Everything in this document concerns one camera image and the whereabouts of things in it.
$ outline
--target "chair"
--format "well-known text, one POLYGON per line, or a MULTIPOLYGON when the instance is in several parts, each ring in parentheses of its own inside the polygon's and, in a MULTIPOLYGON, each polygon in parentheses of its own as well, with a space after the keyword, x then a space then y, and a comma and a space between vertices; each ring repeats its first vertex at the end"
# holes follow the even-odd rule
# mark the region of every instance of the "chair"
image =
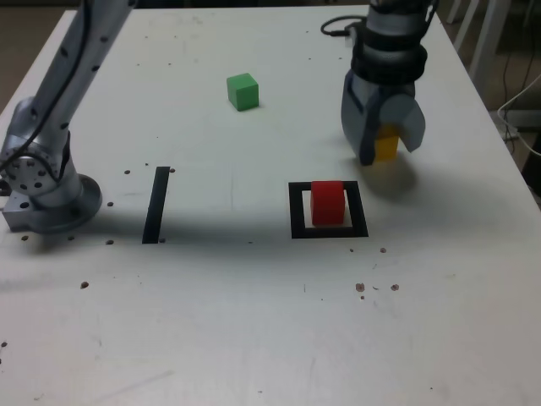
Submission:
MULTIPOLYGON (((461 0, 455 0, 449 16, 447 17, 447 23, 452 24, 455 21, 456 13, 461 5, 461 0)), ((458 51, 464 42, 467 29, 472 23, 473 15, 477 10, 479 0, 471 0, 470 5, 467 8, 466 16, 462 22, 458 35, 455 39, 454 47, 458 51)), ((487 14, 484 17, 483 28, 479 35, 477 46, 475 47, 475 53, 473 54, 473 61, 469 69, 470 79, 472 80, 475 88, 479 94, 483 93, 484 84, 488 76, 489 69, 492 65, 494 55, 496 54, 496 47, 500 41, 501 32, 504 28, 504 23, 509 13, 511 6, 511 0, 489 0, 489 6, 487 8, 487 14)))

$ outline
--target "yellow cube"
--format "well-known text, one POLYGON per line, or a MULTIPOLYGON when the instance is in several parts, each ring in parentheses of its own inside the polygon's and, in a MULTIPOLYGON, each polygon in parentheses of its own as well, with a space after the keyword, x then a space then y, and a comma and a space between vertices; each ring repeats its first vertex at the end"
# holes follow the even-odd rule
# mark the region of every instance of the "yellow cube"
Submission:
POLYGON ((383 124, 375 139, 375 162, 396 158, 400 128, 394 124, 383 124))

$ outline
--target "wire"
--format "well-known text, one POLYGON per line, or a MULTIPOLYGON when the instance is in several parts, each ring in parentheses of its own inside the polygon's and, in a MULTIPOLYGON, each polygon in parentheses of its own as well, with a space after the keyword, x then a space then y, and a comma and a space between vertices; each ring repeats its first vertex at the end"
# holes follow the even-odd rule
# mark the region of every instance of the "wire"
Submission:
POLYGON ((522 137, 522 135, 519 133, 518 129, 515 128, 514 126, 512 126, 511 124, 509 124, 507 122, 507 120, 505 120, 502 115, 501 115, 501 111, 506 108, 508 105, 512 104, 516 99, 518 99, 520 96, 522 96, 524 93, 526 93, 527 91, 530 90, 530 88, 535 85, 537 83, 537 81, 541 79, 541 74, 538 75, 537 78, 535 78, 534 80, 532 80, 532 83, 530 83, 526 89, 523 89, 521 92, 519 92, 515 97, 513 97, 512 99, 510 99, 506 104, 504 104, 502 107, 500 107, 497 111, 497 114, 498 114, 498 118, 502 121, 503 124, 505 124, 508 128, 510 128, 511 130, 515 131, 516 133, 516 136, 518 137, 518 139, 524 144, 524 146, 526 146, 526 148, 532 152, 535 156, 541 156, 541 154, 537 151, 535 151, 530 145, 527 144, 526 140, 524 140, 524 138, 522 137))
POLYGON ((344 30, 334 30, 334 31, 326 31, 325 28, 327 26, 331 25, 332 23, 335 23, 337 21, 343 21, 344 19, 359 19, 361 21, 366 20, 365 15, 356 15, 356 14, 350 14, 350 15, 341 15, 340 17, 335 17, 334 19, 330 19, 329 21, 323 23, 321 26, 321 33, 326 36, 349 36, 349 27, 351 25, 346 26, 344 30))
POLYGON ((75 73, 77 72, 77 69, 79 68, 81 58, 83 57, 83 54, 85 53, 85 49, 88 43, 88 37, 90 33, 90 25, 91 25, 91 8, 90 8, 89 0, 82 0, 82 7, 83 7, 83 34, 81 36, 81 43, 79 45, 79 51, 77 52, 77 57, 75 58, 74 66, 69 72, 69 75, 64 81, 64 83, 62 84, 61 88, 58 90, 58 93, 52 99, 51 105, 43 114, 41 121, 32 132, 32 135, 12 156, 10 156, 2 165, 0 165, 0 173, 5 171, 8 168, 8 166, 11 163, 13 163, 16 159, 19 159, 22 156, 28 156, 28 157, 33 157, 34 159, 40 161, 40 163, 42 164, 45 162, 46 165, 44 166, 47 170, 47 173, 49 174, 49 176, 51 176, 51 178, 56 183, 59 183, 60 180, 62 180, 62 177, 56 178, 53 175, 51 166, 49 165, 47 161, 43 160, 43 158, 41 157, 38 158, 36 154, 30 154, 29 152, 25 152, 25 150, 36 139, 36 137, 39 135, 39 133, 45 126, 45 123, 51 116, 52 111, 54 110, 54 107, 58 104, 58 101, 60 100, 63 93, 66 91, 66 89, 68 88, 68 85, 71 83, 72 79, 74 78, 75 73))
MULTIPOLYGON (((524 79, 522 80, 522 85, 521 85, 521 89, 519 91, 523 91, 524 90, 524 87, 526 86, 526 82, 527 82, 527 78, 529 77, 530 75, 530 71, 532 70, 532 65, 533 65, 533 59, 535 58, 535 47, 536 47, 536 44, 535 44, 535 31, 533 30, 533 27, 530 26, 530 60, 528 62, 528 65, 527 65, 527 69, 526 69, 526 74, 524 75, 524 79)), ((509 51, 508 55, 507 55, 507 60, 505 61, 505 68, 504 68, 504 74, 503 74, 503 83, 504 83, 504 101, 507 102, 507 81, 506 81, 506 77, 507 77, 507 68, 509 67, 509 62, 511 60, 511 54, 512 54, 512 51, 509 51)), ((513 108, 513 106, 515 105, 515 102, 514 101, 508 108, 505 109, 504 111, 504 118, 505 120, 507 121, 507 113, 509 112, 509 110, 511 110, 513 108)), ((506 126, 505 127, 505 136, 504 136, 504 142, 507 143, 507 142, 511 142, 511 145, 512 145, 512 150, 511 150, 511 154, 513 155, 515 153, 515 141, 513 140, 513 138, 511 137, 511 133, 509 132, 509 127, 506 126)))
MULTIPOLYGON (((527 78, 528 76, 530 75, 530 71, 532 69, 532 65, 533 65, 533 60, 535 58, 535 47, 536 47, 536 42, 535 42, 535 31, 533 30, 533 25, 530 25, 530 60, 528 62, 528 66, 527 66, 527 69, 526 69, 526 74, 524 75, 524 79, 522 80, 522 85, 521 85, 521 89, 519 90, 519 95, 517 95, 516 97, 513 98, 513 100, 509 101, 510 105, 504 110, 504 120, 505 120, 505 123, 508 123, 508 118, 507 118, 507 113, 513 108, 513 106, 515 105, 516 103, 516 99, 518 98, 518 96, 520 96, 521 94, 523 94, 526 90, 524 88, 524 86, 526 86, 526 82, 527 82, 527 78)), ((512 51, 509 51, 509 53, 507 54, 507 59, 505 61, 505 67, 504 67, 504 73, 503 73, 503 84, 504 84, 504 101, 506 102, 507 104, 507 97, 508 97, 508 91, 507 91, 507 81, 506 81, 506 77, 507 77, 507 69, 509 67, 509 62, 511 61, 511 54, 512 54, 512 51)), ((516 134, 515 136, 512 136, 511 135, 511 132, 509 130, 509 127, 510 125, 509 124, 506 124, 505 125, 505 136, 504 136, 504 142, 507 144, 508 142, 511 142, 511 154, 513 155, 515 153, 515 140, 514 138, 517 137, 529 150, 530 152, 534 152, 532 151, 532 149, 529 147, 528 144, 525 143, 524 139, 520 136, 520 134, 518 134, 518 130, 511 126, 515 131, 516 131, 516 134)))
MULTIPOLYGON (((509 51, 507 54, 507 59, 505 61, 505 67, 504 67, 504 74, 503 74, 503 82, 504 82, 504 103, 507 102, 508 92, 507 92, 507 68, 509 68, 509 62, 511 61, 511 54, 512 51, 509 51)), ((509 109, 506 109, 504 112, 504 118, 507 121, 507 112, 509 109)), ((515 141, 511 137, 511 133, 509 132, 509 126, 505 126, 505 135, 504 135, 504 142, 507 144, 508 142, 511 142, 511 154, 513 155, 515 153, 515 141)))

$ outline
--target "cube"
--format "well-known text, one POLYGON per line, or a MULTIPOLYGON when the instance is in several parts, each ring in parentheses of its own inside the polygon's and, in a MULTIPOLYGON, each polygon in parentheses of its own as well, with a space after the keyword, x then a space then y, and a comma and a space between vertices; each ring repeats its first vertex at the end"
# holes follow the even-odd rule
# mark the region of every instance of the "cube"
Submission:
POLYGON ((318 226, 335 226, 344 223, 346 198, 344 183, 340 180, 312 182, 310 207, 312 224, 318 226))
POLYGON ((227 96, 231 104, 241 112, 260 104, 260 87, 251 74, 239 74, 227 78, 227 96))
POLYGON ((375 162, 389 161, 396 158, 400 128, 393 124, 383 124, 374 142, 375 162))

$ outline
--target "robotic arm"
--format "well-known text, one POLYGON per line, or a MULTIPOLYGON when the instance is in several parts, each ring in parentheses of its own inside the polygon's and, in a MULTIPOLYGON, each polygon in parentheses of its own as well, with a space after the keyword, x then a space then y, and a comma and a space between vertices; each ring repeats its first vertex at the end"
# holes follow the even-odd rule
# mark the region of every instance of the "robotic arm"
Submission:
POLYGON ((438 0, 372 0, 367 19, 349 26, 354 47, 342 95, 342 127, 362 165, 396 155, 400 138, 421 146, 424 116, 415 80, 427 52, 420 45, 438 0))
MULTIPOLYGON (((78 227, 101 206, 101 191, 77 174, 69 122, 136 0, 83 0, 36 96, 15 108, 0 151, 0 174, 13 192, 3 209, 12 231, 57 233, 78 227)), ((368 18, 350 26, 355 40, 346 76, 342 126, 362 164, 376 158, 380 129, 393 124, 412 151, 424 117, 413 82, 424 71, 419 42, 437 0, 372 0, 368 18)))
POLYGON ((36 96, 15 108, 0 152, 13 192, 3 209, 12 231, 57 233, 91 219, 98 184, 75 171, 69 121, 135 0, 83 0, 36 96))

